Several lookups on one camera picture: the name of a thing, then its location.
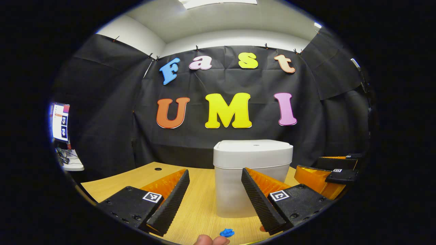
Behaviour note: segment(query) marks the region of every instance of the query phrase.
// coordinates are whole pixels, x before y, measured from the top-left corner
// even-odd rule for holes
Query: finger
[[[208,235],[199,235],[194,245],[213,245],[213,241]]]
[[[226,237],[217,236],[213,241],[213,245],[225,245],[228,244],[227,241],[230,242]]]

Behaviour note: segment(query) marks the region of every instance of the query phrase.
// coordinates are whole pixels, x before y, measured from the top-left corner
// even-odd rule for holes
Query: white wall
[[[119,36],[117,41],[128,44],[146,54],[162,56],[166,43],[147,27],[126,15],[121,15],[105,26],[97,34],[111,38]]]
[[[304,49],[310,43],[309,40],[278,32],[226,30],[193,35],[166,44],[153,31],[126,15],[121,15],[119,18],[109,22],[97,33],[114,39],[119,36],[118,41],[141,50],[146,54],[153,53],[154,58],[157,55],[164,57],[193,50],[195,45],[198,45],[198,48],[226,45],[264,47],[265,43],[267,43],[268,47],[286,50],[294,50],[296,48],[300,52],[301,49]]]
[[[213,31],[202,33],[190,37],[185,37],[173,42],[168,43],[162,52],[162,57],[180,53],[183,51],[198,48],[208,48],[226,45],[252,45],[252,46],[265,46],[280,48],[285,50],[297,49],[298,52],[304,49],[309,43],[309,40],[299,37],[260,30],[226,30],[226,31]]]

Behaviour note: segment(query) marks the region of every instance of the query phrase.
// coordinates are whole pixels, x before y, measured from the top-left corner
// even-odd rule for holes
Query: letter m
[[[205,123],[206,128],[219,128],[218,116],[221,119],[224,127],[228,127],[230,121],[235,115],[235,120],[232,123],[234,128],[249,128],[251,122],[248,117],[248,100],[250,95],[247,93],[237,93],[230,102],[230,105],[224,101],[220,94],[209,94],[206,100],[209,101],[209,120]]]

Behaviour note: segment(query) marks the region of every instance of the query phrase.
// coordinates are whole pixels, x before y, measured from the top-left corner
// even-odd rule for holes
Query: ceiling
[[[185,9],[179,0],[152,0],[126,15],[140,22],[164,42],[210,31],[253,29],[274,31],[312,40],[314,20],[284,0],[218,3]]]

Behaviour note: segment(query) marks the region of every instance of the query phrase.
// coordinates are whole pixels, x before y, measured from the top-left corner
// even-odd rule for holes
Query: black cloth
[[[242,52],[254,53],[258,67],[241,68],[238,55]],[[284,72],[274,60],[280,54],[291,59],[294,73]],[[212,57],[212,68],[190,70],[192,59],[202,55]],[[159,69],[174,58],[181,60],[177,77],[163,85]],[[213,168],[213,147],[222,140],[288,142],[294,146],[291,166],[311,166],[317,157],[357,153],[368,147],[368,103],[351,58],[340,40],[323,29],[301,54],[275,48],[221,46],[173,54],[158,61],[95,34],[64,65],[53,100],[71,104],[72,146],[89,180],[153,161]],[[219,93],[230,104],[239,92],[251,96],[252,127],[221,125],[207,129],[206,95]],[[278,124],[280,108],[274,94],[279,92],[292,95],[297,124]],[[168,119],[174,119],[175,100],[180,97],[190,98],[183,124],[175,129],[161,128],[156,122],[157,101],[173,100]]]
[[[152,59],[122,42],[91,36],[62,67],[53,101],[70,104],[68,133],[88,181],[134,169],[133,105]]]
[[[258,67],[240,68],[238,55],[242,52],[254,53]],[[289,74],[280,68],[278,61],[274,60],[280,54],[291,59],[290,66],[295,67],[295,73]],[[202,55],[212,57],[212,68],[190,70],[192,59]],[[177,63],[177,77],[163,85],[164,78],[159,69],[174,58],[181,60]],[[139,100],[135,106],[134,116],[140,132],[136,147],[137,165],[158,161],[186,167],[213,168],[213,147],[222,140],[270,139],[288,142],[294,146],[291,164],[293,167],[298,164],[311,166],[317,157],[326,153],[344,155],[360,150],[363,144],[360,135],[349,134],[365,131],[367,128],[364,119],[367,107],[365,108],[365,101],[362,100],[364,97],[355,92],[356,99],[351,95],[340,95],[321,101],[319,89],[323,87],[323,82],[331,81],[316,80],[316,76],[314,79],[308,63],[311,64],[292,51],[254,46],[203,48],[199,51],[169,55],[153,62],[142,81]],[[348,80],[335,82],[339,84],[336,87],[341,89],[355,88],[360,84],[359,80],[357,86],[341,85]],[[206,95],[219,93],[230,104],[238,92],[251,96],[249,118],[252,127],[236,129],[221,125],[218,129],[205,128],[209,110]],[[278,101],[274,98],[274,94],[278,92],[292,95],[291,105],[297,119],[296,125],[278,124],[280,110]],[[174,119],[177,114],[175,100],[180,97],[190,98],[183,124],[175,129],[161,128],[156,123],[157,101],[165,98],[173,100],[168,110],[168,119]],[[359,107],[348,104],[350,102],[358,104]]]

